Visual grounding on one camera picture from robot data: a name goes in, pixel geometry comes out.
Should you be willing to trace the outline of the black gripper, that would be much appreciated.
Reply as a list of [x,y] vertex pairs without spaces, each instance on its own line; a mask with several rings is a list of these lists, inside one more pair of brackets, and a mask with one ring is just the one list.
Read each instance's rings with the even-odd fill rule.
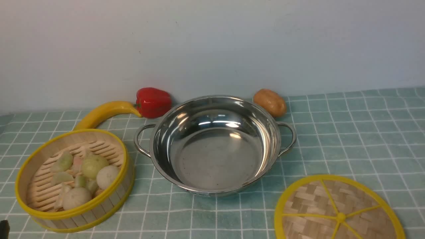
[[10,232],[10,226],[8,220],[0,221],[0,239],[8,239]]

